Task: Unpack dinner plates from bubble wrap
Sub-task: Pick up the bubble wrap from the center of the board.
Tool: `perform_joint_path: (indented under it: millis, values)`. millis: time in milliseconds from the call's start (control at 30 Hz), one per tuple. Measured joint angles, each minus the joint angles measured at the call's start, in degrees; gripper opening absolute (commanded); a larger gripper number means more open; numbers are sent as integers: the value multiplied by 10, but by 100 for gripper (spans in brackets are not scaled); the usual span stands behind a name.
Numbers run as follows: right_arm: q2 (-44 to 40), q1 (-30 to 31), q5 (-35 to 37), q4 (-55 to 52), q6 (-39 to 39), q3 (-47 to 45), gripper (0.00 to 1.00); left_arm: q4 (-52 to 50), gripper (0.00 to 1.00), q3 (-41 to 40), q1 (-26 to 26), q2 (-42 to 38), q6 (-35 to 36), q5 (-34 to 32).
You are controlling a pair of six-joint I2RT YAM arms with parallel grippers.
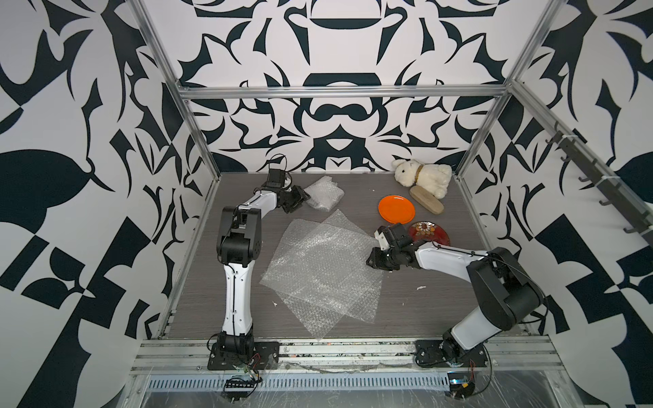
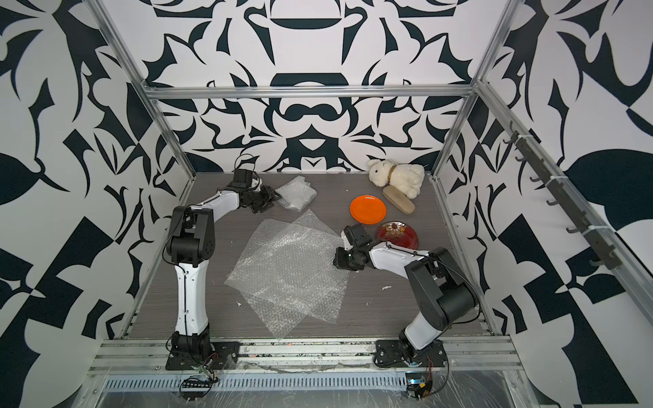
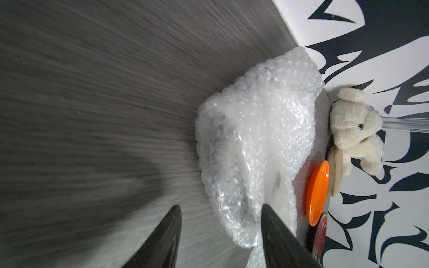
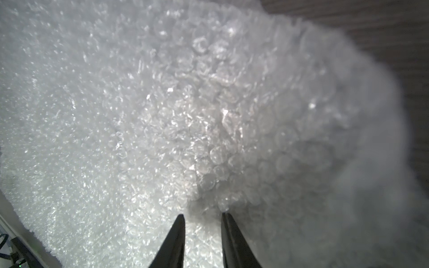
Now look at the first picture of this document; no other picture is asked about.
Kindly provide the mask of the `red floral dinner plate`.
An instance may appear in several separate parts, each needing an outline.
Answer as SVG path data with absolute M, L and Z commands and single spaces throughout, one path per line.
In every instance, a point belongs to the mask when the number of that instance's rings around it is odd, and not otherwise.
M 408 228 L 413 241 L 431 241 L 440 245 L 450 246 L 451 240 L 446 231 L 438 224 L 430 221 L 418 221 Z

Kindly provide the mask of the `orange bubble plate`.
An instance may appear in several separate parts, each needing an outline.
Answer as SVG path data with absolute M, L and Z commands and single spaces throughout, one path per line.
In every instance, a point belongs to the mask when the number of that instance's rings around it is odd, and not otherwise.
M 379 201 L 379 215 L 390 224 L 408 224 L 415 215 L 413 203 L 400 195 L 388 195 Z

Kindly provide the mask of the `clear bubble wrap sheet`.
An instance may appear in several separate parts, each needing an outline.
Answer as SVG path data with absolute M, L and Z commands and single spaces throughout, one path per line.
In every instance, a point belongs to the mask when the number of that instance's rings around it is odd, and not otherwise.
M 365 235 L 365 231 L 350 221 L 340 209 L 335 210 L 324 224 Z M 277 295 L 316 340 L 322 340 L 343 317 L 336 311 L 309 304 L 302 299 L 281 292 L 277 292 Z
M 376 241 L 333 224 L 295 219 L 261 284 L 289 297 L 373 323 L 384 273 L 367 265 Z

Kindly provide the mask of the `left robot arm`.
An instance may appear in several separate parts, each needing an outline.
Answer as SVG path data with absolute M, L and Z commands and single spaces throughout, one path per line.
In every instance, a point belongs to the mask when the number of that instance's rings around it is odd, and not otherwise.
M 263 244 L 263 218 L 278 208 L 290 214 L 308 199 L 304 189 L 294 185 L 289 172 L 273 168 L 249 200 L 223 208 L 216 246 L 226 278 L 224 323 L 218 340 L 220 352 L 241 361 L 252 358 L 251 289 L 253 269 Z

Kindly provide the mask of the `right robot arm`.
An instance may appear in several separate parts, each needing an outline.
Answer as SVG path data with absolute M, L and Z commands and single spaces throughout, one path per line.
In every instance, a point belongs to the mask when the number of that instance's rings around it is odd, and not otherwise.
M 379 245 L 368 257 L 368 266 L 387 271 L 402 266 L 434 270 L 469 282 L 473 288 L 476 309 L 447 330 L 440 343 L 418 345 L 420 367 L 462 365 L 486 340 L 511 330 L 544 305 L 543 290 L 505 248 L 475 252 L 415 241 L 402 224 L 379 228 L 375 238 Z

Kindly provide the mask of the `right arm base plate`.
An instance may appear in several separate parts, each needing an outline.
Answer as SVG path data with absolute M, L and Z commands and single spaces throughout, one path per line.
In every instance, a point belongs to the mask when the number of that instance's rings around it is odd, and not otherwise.
M 488 353 L 483 344 L 465 350 L 452 338 L 417 340 L 415 348 L 415 363 L 422 368 L 469 368 L 472 365 L 485 367 L 488 362 Z

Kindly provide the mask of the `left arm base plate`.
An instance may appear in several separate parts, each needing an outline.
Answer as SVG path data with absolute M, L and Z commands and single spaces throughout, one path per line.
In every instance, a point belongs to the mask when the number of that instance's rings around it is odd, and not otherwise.
M 207 369 L 209 371 L 227 371 L 236 368 L 243 368 L 246 364 L 254 366 L 257 371 L 268 370 L 277 366 L 280 354 L 280 343 L 277 342 L 255 342 L 249 353 L 241 351 L 238 355 L 236 350 L 229 351 L 226 345 L 215 343 L 211 346 Z

